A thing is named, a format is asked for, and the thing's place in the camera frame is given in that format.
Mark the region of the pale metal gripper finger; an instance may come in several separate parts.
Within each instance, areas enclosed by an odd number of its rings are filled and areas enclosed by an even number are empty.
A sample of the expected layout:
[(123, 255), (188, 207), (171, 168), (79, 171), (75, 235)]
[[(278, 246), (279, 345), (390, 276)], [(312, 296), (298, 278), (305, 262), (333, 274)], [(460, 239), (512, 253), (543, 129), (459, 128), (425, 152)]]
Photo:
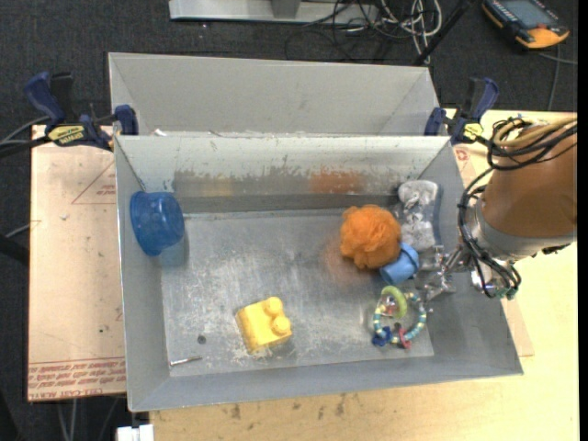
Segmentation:
[(419, 253), (419, 270), (441, 271), (442, 269), (448, 269), (454, 254), (454, 249), (446, 249), (441, 244), (429, 247)]
[(416, 275), (415, 287), (424, 302), (430, 302), (442, 294), (454, 294), (457, 291), (453, 277), (441, 271), (422, 271)]

